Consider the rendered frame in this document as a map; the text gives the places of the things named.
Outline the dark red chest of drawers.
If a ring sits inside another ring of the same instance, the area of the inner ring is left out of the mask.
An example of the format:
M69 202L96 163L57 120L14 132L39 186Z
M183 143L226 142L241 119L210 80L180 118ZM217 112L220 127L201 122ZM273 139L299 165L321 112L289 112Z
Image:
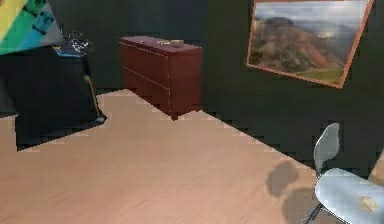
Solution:
M200 109L202 48L160 44L159 38L119 39L125 87L177 120Z

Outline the framed landscape picture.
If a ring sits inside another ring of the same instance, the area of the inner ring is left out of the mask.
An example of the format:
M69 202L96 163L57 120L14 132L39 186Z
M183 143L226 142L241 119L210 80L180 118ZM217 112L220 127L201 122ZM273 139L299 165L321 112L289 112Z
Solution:
M254 0L246 66L344 86L375 0Z

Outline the black cabinet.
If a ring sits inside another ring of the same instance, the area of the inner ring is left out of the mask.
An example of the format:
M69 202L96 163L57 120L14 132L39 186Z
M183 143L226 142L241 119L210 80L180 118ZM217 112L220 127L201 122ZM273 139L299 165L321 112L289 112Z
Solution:
M19 151L104 124L82 61L51 47L0 56L0 81L17 112Z

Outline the grey chair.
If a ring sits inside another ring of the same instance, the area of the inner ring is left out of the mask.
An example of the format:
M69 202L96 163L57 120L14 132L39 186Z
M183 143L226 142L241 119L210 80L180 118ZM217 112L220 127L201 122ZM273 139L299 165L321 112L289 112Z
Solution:
M298 224L313 224L320 211L343 224L384 224L384 186L340 168L323 171L324 164L339 152L339 130L339 123L328 125L314 146L317 177L314 196L318 203ZM374 199L379 208L375 212L361 209L359 199L362 196Z

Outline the yellow crumpled lump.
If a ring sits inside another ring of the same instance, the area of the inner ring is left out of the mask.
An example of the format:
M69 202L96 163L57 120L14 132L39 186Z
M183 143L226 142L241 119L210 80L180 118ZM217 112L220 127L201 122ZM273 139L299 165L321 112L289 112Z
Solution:
M370 212L375 212L379 208L379 204L368 196L362 196L359 199L359 206L363 210L367 210Z

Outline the colourful striped wall picture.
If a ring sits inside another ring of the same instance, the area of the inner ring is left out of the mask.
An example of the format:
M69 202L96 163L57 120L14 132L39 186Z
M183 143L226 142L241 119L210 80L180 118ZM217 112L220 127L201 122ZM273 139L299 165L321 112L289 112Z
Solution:
M0 0L0 55L63 41L48 0Z

